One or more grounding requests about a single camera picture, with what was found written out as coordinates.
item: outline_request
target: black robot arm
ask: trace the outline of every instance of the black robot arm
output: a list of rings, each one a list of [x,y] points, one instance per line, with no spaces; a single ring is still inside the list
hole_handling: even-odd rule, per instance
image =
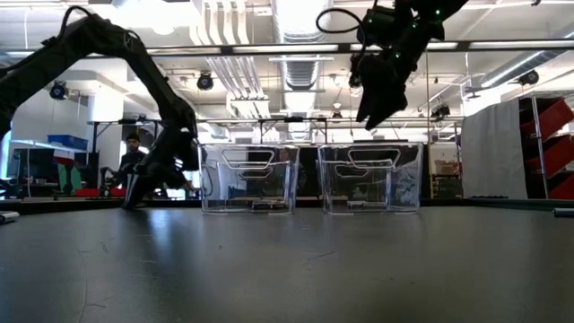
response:
[[[351,58],[349,85],[362,85],[363,94],[357,121],[367,120],[365,128],[371,130],[395,112],[405,109],[404,95],[411,72],[431,39],[445,39],[442,23],[457,13],[468,0],[395,0],[393,8],[374,5],[361,20],[342,8],[331,8],[317,18],[317,28],[327,33],[345,33],[357,30],[361,53]],[[320,19],[331,12],[346,13],[359,23],[343,31],[328,31],[321,27]],[[381,48],[376,55],[365,55],[367,46]]]
[[[83,11],[86,17],[66,25],[73,10]],[[135,206],[165,178],[174,179],[173,186],[184,185],[185,178],[173,167],[176,156],[183,161],[184,170],[199,169],[196,114],[174,93],[134,32],[73,6],[66,11],[58,35],[42,45],[22,61],[0,69],[0,139],[10,130],[21,104],[80,59],[100,54],[127,61],[157,102],[163,125],[150,152],[128,180],[125,206]]]
[[[43,48],[21,62],[0,70],[0,136],[10,130],[13,114],[21,104],[91,54],[125,59],[157,102],[161,119],[196,134],[194,111],[170,88],[139,37],[91,13],[66,26],[75,9],[87,13],[81,7],[69,8],[56,37],[44,40]]]

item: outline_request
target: ceiling duct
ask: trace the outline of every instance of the ceiling duct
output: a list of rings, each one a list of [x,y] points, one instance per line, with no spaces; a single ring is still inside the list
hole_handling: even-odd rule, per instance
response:
[[[574,38],[574,23],[553,34],[550,38]],[[534,53],[526,52],[485,75],[481,80],[481,86],[483,88],[493,88],[503,85],[508,81],[517,79],[520,75],[524,75],[532,71],[542,64],[548,63],[566,52],[567,50],[541,50]]]
[[[326,35],[315,25],[317,16],[333,6],[333,0],[272,0],[275,37],[280,44],[324,42]],[[330,15],[323,18],[326,28]],[[304,92],[317,88],[319,62],[281,62],[283,88],[301,92],[284,94],[287,110],[291,112],[310,112],[315,105],[314,92]]]

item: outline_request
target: transparent container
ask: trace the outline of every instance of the transparent container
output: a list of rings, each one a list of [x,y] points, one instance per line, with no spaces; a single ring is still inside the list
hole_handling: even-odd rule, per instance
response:
[[[206,213],[292,213],[299,147],[287,144],[202,145]]]
[[[419,210],[422,144],[326,144],[318,158],[326,213]]]

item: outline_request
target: ceiling light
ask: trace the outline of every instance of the ceiling light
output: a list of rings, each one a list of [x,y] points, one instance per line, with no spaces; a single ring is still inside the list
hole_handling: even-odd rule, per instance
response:
[[[30,55],[31,53],[33,53],[33,50],[26,50],[26,51],[9,51],[6,52],[6,55],[9,57],[26,57],[28,55]]]
[[[351,44],[351,51],[361,51],[362,48],[362,44]],[[380,51],[382,50],[382,48],[380,48],[377,45],[371,45],[371,46],[367,46],[366,48],[367,51]]]
[[[255,119],[205,119],[205,120],[198,120],[197,122],[206,122],[214,124],[226,124],[226,123],[241,124],[241,123],[258,123],[259,121]]]
[[[574,39],[515,40],[515,41],[473,41],[470,49],[514,49],[514,48],[571,48]]]
[[[458,46],[455,41],[436,41],[430,42],[427,46],[428,50],[440,50],[440,49],[454,49]]]
[[[269,57],[269,62],[322,62],[334,61],[334,57]]]
[[[238,46],[233,48],[237,54],[263,54],[263,53],[295,53],[295,52],[336,52],[339,45],[336,44],[299,44],[299,45],[263,45],[263,46]]]
[[[147,48],[147,53],[156,57],[184,56],[184,55],[217,55],[222,50],[218,47],[192,47],[192,48]]]
[[[176,27],[170,25],[158,24],[157,26],[154,26],[152,29],[158,35],[167,36],[170,35],[173,31],[175,31]]]

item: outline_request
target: security camera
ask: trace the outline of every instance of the security camera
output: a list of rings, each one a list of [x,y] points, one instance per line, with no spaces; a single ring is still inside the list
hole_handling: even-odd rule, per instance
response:
[[[64,81],[54,81],[50,89],[50,98],[54,100],[67,100],[70,91],[65,87]]]
[[[213,88],[212,73],[203,71],[197,79],[197,88],[201,91],[209,91]]]
[[[534,85],[540,80],[540,75],[535,70],[532,70],[520,77],[518,77],[518,83],[522,86],[524,85]]]

